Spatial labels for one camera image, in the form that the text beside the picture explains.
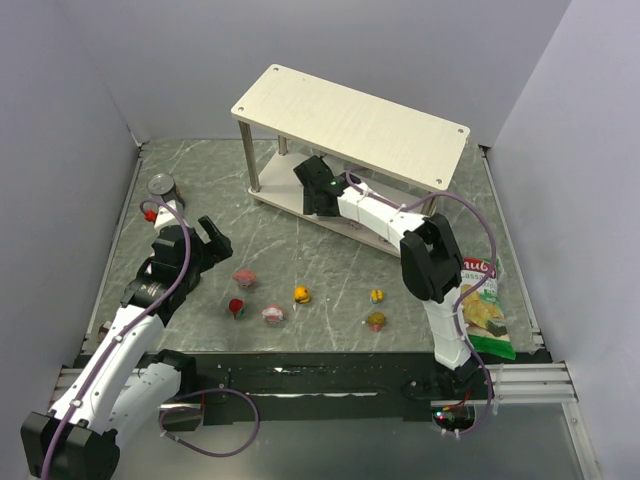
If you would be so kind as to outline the pink round toy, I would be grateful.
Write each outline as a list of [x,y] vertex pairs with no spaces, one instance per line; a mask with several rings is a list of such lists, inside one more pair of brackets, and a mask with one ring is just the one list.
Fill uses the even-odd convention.
[[257,276],[248,269],[241,269],[232,275],[232,279],[238,286],[249,288],[257,281]]

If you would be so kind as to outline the yellow duck burger toy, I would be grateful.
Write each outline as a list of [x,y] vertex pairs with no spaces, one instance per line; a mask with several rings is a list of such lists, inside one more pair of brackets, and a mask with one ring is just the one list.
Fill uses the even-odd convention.
[[299,285],[294,289],[293,298],[297,304],[307,304],[311,301],[311,294],[307,287]]

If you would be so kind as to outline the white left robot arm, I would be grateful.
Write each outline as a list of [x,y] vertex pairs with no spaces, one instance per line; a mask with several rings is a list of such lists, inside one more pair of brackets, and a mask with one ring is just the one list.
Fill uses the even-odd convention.
[[148,346],[198,286],[202,273],[233,254],[231,242],[207,216],[209,239],[182,220],[163,226],[148,257],[127,285],[98,349],[45,414],[21,426],[29,472],[39,479],[109,479],[133,432],[169,398],[196,380],[193,357],[164,350],[146,373],[127,381]]

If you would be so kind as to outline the pink white toy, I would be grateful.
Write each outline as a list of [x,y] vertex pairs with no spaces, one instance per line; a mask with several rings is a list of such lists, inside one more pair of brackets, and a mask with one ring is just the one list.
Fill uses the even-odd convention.
[[280,306],[272,304],[261,311],[261,316],[267,323],[276,325],[286,318],[286,313]]

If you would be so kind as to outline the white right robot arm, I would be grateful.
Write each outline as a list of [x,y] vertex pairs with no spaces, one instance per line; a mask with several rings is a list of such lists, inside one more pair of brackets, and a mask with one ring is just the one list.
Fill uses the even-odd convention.
[[294,167],[303,189],[303,213],[354,221],[384,238],[400,254],[407,290],[422,302],[434,339],[435,360],[455,371],[471,358],[460,325],[463,258],[448,220],[396,205],[344,172],[334,175],[312,156]]

